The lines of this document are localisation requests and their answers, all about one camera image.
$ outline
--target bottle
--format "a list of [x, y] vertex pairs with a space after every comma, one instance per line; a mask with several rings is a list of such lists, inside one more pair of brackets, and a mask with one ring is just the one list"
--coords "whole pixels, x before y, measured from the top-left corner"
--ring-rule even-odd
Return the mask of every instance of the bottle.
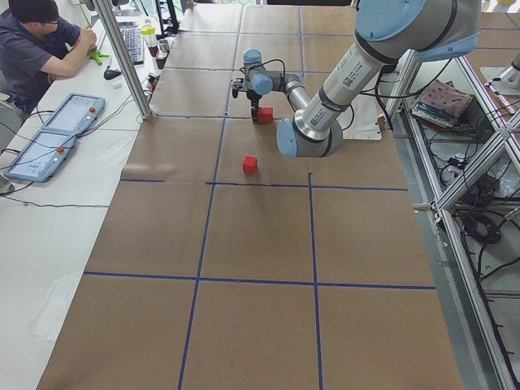
[[141, 27], [141, 35], [145, 38], [149, 53], [155, 58], [158, 52], [157, 37], [155, 36], [155, 27], [152, 26], [150, 19], [147, 19]]

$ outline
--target electronic device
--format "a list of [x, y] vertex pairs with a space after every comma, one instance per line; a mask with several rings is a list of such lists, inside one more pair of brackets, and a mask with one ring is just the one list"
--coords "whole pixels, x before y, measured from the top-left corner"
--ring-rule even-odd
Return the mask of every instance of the electronic device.
[[39, 131], [4, 172], [10, 179], [47, 181], [63, 163], [76, 143], [74, 134]]
[[134, 65], [145, 62], [145, 43], [141, 30], [137, 26], [119, 27], [125, 46], [127, 46], [130, 59]]
[[77, 137], [90, 128], [104, 107], [102, 97], [70, 93], [15, 158], [5, 177], [47, 181], [65, 161]]
[[80, 135], [96, 120], [105, 107], [103, 97], [69, 94], [41, 130], [64, 135]]

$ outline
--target table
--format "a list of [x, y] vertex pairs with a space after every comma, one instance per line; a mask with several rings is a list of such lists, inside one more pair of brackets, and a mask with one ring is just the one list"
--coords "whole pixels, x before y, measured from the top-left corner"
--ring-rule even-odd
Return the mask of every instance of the table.
[[354, 19], [187, 12], [39, 389], [462, 388], [392, 135], [284, 158], [231, 99], [244, 48], [325, 77]]
[[[104, 35], [100, 23], [93, 28], [98, 38]], [[113, 54], [108, 39], [100, 49]], [[75, 77], [55, 81], [39, 110], [54, 110], [70, 92], [87, 93], [106, 99], [98, 121], [103, 120], [130, 95], [122, 76], [113, 80], [123, 81], [119, 89], [103, 79], [105, 68], [87, 61]], [[148, 53], [136, 71], [140, 80], [159, 72]], [[136, 139], [141, 124], [137, 112], [130, 102], [121, 114], [81, 138], [55, 177], [12, 195], [40, 205], [82, 207], [25, 206], [0, 197], [0, 310], [5, 319], [0, 326], [0, 388], [37, 386]], [[28, 119], [9, 147], [21, 150], [40, 126], [37, 115]], [[9, 165], [13, 158], [4, 153], [0, 166]], [[15, 184], [21, 188], [24, 182]]]

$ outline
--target red block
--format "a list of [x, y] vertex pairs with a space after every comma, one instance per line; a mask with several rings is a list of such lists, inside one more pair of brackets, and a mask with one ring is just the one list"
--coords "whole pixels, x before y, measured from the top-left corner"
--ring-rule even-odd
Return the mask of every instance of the red block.
[[273, 121], [273, 107], [258, 108], [258, 122], [260, 124], [270, 124]]
[[245, 156], [242, 163], [242, 170], [248, 175], [254, 175], [258, 170], [258, 159], [256, 157]]

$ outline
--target desk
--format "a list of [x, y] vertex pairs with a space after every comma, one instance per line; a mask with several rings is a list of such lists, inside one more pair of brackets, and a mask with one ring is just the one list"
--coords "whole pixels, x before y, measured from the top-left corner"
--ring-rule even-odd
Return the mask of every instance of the desk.
[[[94, 30], [98, 36], [104, 33], [101, 24], [94, 25]], [[108, 39], [100, 49], [112, 54]], [[87, 61], [75, 77], [55, 81], [38, 108], [54, 110], [70, 92], [88, 93], [106, 99], [98, 121], [103, 120], [130, 95], [122, 76], [115, 79], [123, 81], [120, 89], [103, 79], [105, 68]], [[145, 64], [136, 66], [136, 71], [140, 80], [149, 72], [158, 72], [148, 53]], [[39, 204], [101, 207], [40, 208], [0, 197], [0, 388], [29, 390], [37, 386], [136, 139], [137, 113], [130, 102], [121, 114], [81, 138], [49, 182], [12, 195]], [[40, 119], [32, 117], [18, 134], [30, 139], [40, 126]], [[26, 142], [15, 136], [9, 147], [21, 150]], [[13, 158], [3, 154], [0, 166], [9, 165]]]

